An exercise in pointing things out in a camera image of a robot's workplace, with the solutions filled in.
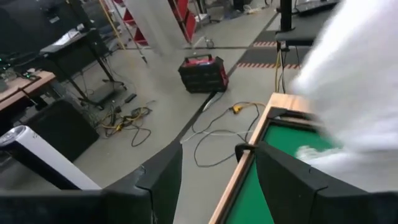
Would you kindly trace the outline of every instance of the green felt table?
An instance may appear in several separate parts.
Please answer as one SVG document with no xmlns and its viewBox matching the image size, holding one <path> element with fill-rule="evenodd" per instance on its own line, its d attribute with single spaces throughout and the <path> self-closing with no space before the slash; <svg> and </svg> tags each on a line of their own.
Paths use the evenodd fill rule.
<svg viewBox="0 0 398 224">
<path fill-rule="evenodd" d="M 331 147 L 331 144 L 317 133 L 276 125 L 270 125 L 260 141 L 265 141 L 292 156 L 300 146 L 307 145 L 315 149 Z M 242 187 L 228 211 L 226 219 L 228 224 L 273 223 L 259 185 L 254 163 L 251 164 L 247 175 L 242 177 L 244 178 Z"/>
</svg>

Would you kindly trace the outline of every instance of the wooden desk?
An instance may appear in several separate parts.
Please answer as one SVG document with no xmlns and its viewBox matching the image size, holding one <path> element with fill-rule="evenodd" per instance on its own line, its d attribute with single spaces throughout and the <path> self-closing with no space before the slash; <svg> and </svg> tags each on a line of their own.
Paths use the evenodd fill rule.
<svg viewBox="0 0 398 224">
<path fill-rule="evenodd" d="M 286 108 L 289 110 L 308 113 L 307 102 L 302 97 L 295 96 L 295 95 L 284 95 L 284 94 L 280 94 L 280 93 L 273 93 L 264 112 L 262 113 L 262 115 L 260 117 L 260 120 L 253 132 L 253 135 L 251 136 L 251 139 L 249 142 L 250 144 L 255 144 L 256 141 L 258 141 L 259 135 L 261 134 L 262 125 L 264 124 L 264 122 L 267 118 L 267 113 L 271 107 Z M 242 176 L 244 175 L 243 167 L 245 167 L 247 165 L 247 163 L 249 162 L 249 155 L 250 155 L 249 151 L 244 152 L 242 158 L 240 159 L 238 165 L 235 168 L 235 171 L 234 171 L 231 179 L 229 180 L 228 185 L 226 186 L 223 196 L 221 197 L 220 201 L 218 202 L 218 205 L 217 205 L 209 223 L 211 223 L 211 224 L 219 223 L 222 213 L 226 210 L 227 201 L 231 197 L 233 190 L 235 189 L 235 186 L 237 186 L 238 180 L 240 178 L 242 178 Z"/>
<path fill-rule="evenodd" d="M 20 100 L 25 96 L 25 93 L 22 91 L 18 91 L 18 88 L 23 88 L 26 93 L 32 93 L 33 91 L 41 88 L 42 86 L 48 84 L 52 80 L 55 79 L 55 75 L 50 72 L 40 72 L 37 74 L 40 76 L 41 79 L 37 80 L 36 82 L 32 83 L 31 85 L 27 86 L 31 81 L 23 78 L 16 78 L 11 82 L 7 82 L 8 89 L 2 93 L 0 93 L 0 110 L 8 107 L 9 105 L 15 103 L 16 101 Z"/>
</svg>

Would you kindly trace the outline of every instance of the white cable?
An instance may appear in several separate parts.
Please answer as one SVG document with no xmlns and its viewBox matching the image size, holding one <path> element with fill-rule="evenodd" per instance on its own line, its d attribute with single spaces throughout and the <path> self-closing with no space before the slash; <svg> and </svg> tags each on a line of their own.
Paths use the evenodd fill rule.
<svg viewBox="0 0 398 224">
<path fill-rule="evenodd" d="M 186 141 L 189 141 L 191 138 L 193 138 L 194 136 L 196 136 L 197 134 L 209 134 L 209 135 L 211 135 L 211 136 L 235 136 L 235 135 L 238 135 L 238 134 L 246 134 L 246 133 L 252 133 L 253 131 L 240 131 L 240 132 L 237 132 L 237 133 L 234 133 L 234 134 L 215 134 L 215 133 L 208 133 L 208 132 L 206 132 L 206 131 L 204 131 L 204 132 L 198 132 L 198 133 L 193 133 L 191 136 L 189 136 L 186 140 L 182 140 L 182 141 L 180 141 L 180 143 L 182 144 L 182 143 L 184 143 L 184 142 L 186 142 Z"/>
</svg>

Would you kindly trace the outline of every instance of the concrete floor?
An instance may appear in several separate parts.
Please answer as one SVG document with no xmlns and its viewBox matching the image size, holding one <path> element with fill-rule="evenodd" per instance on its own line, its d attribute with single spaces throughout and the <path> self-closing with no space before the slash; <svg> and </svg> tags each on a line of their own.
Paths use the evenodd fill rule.
<svg viewBox="0 0 398 224">
<path fill-rule="evenodd" d="M 254 0 L 254 7 L 264 1 Z M 196 50 L 198 54 L 211 53 L 224 60 L 227 71 L 232 69 L 229 89 L 222 99 L 203 113 L 195 123 L 196 130 L 202 130 L 209 122 L 221 114 L 226 108 L 238 101 L 260 101 L 267 103 L 274 91 L 274 70 L 268 68 L 236 68 L 234 64 L 245 52 L 245 48 L 253 42 L 261 30 L 275 14 L 274 7 L 257 14 L 222 21 L 208 25 L 201 32 L 212 38 L 216 47 L 236 47 L 238 49 Z M 277 21 L 272 27 L 277 28 Z M 123 106 L 123 113 L 154 100 L 149 107 L 153 112 L 145 119 L 144 128 L 152 130 L 150 138 L 138 147 L 131 147 L 133 131 L 122 131 L 109 139 L 99 139 L 82 156 L 75 165 L 101 187 L 106 187 L 116 180 L 132 172 L 142 162 L 163 149 L 183 129 L 200 105 L 208 97 L 207 94 L 189 94 L 180 81 L 177 69 L 183 56 L 191 55 L 191 50 L 179 50 L 173 57 L 159 58 L 151 50 L 144 50 L 149 64 L 140 58 L 137 50 L 117 51 L 108 57 L 111 67 L 118 74 L 115 79 L 124 81 L 128 91 L 115 96 L 114 104 L 120 105 L 130 93 L 137 93 L 137 98 Z M 297 70 L 286 70 L 287 82 Z M 100 66 L 94 65 L 84 74 L 88 89 L 95 89 L 104 78 Z M 76 77 L 76 82 L 83 87 L 83 78 Z M 68 92 L 75 92 L 67 85 Z M 90 110 L 101 117 L 105 111 Z M 239 115 L 227 114 L 218 120 L 210 129 L 229 129 L 241 132 L 247 130 L 256 115 L 255 108 L 242 111 Z M 199 134 L 188 141 L 192 135 L 189 130 L 183 141 L 183 176 L 180 196 L 174 223 L 206 223 L 216 207 L 226 184 L 236 166 L 234 158 L 212 168 L 199 168 L 193 160 L 193 151 L 203 137 Z M 234 146 L 241 140 L 237 136 L 211 136 L 203 141 L 198 150 L 200 163 L 210 164 L 233 153 Z M 29 184 L 19 189 L 53 189 L 40 179 L 31 178 Z"/>
</svg>

